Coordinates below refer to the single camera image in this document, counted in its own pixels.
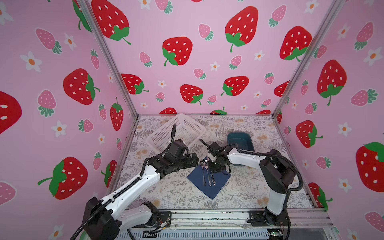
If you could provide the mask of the dark blue paper napkin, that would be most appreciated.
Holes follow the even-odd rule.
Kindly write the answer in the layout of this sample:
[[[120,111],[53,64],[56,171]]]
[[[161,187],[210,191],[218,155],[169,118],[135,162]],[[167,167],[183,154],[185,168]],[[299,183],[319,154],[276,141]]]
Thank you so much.
[[[206,195],[211,200],[214,200],[215,197],[218,195],[218,193],[222,190],[222,188],[225,186],[227,181],[232,176],[227,171],[222,171],[219,173],[213,173],[216,185],[214,186],[212,183],[212,186],[209,186],[207,171],[205,169],[205,178],[207,185],[203,185],[203,176],[202,176],[202,168],[196,167],[188,176],[187,179],[195,185],[204,195]]]

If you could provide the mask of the silver spoon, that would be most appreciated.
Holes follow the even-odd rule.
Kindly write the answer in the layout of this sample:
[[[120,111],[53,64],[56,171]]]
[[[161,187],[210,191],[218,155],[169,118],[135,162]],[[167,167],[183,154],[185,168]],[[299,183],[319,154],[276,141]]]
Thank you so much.
[[[202,169],[202,176],[203,176],[203,185],[206,186],[207,185],[207,182],[206,182],[206,178],[205,178],[205,163],[204,163],[204,169]]]

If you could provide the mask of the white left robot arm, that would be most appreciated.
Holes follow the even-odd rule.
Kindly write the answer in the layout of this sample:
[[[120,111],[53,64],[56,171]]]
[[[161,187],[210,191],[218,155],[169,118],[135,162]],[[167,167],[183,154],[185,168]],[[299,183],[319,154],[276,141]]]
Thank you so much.
[[[114,240],[123,230],[123,225],[146,224],[147,221],[135,222],[131,217],[124,217],[126,208],[145,190],[165,176],[179,170],[196,167],[198,163],[199,158],[195,153],[180,158],[167,153],[147,158],[141,172],[128,183],[100,200],[96,197],[88,200],[83,222],[76,234],[83,230],[89,240]]]

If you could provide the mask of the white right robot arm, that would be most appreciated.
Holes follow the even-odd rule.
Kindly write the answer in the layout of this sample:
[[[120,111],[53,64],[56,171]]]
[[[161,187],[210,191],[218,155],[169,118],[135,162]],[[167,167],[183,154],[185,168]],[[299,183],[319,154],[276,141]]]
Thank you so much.
[[[259,153],[241,150],[235,146],[208,147],[209,157],[213,165],[225,167],[230,165],[242,165],[260,170],[270,188],[269,202],[264,213],[249,220],[250,223],[262,226],[289,226],[287,203],[292,191],[302,189],[300,182],[297,188],[290,188],[295,177],[300,173],[296,166],[278,151],[271,150],[268,153]]]

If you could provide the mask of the silver fork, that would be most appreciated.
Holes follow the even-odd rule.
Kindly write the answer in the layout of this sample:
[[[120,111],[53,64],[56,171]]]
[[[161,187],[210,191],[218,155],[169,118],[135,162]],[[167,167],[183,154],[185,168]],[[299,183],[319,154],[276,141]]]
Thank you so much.
[[[212,186],[212,181],[209,173],[209,166],[208,166],[208,157],[205,158],[205,169],[207,171],[207,176],[208,176],[208,181],[209,181],[209,186]]]

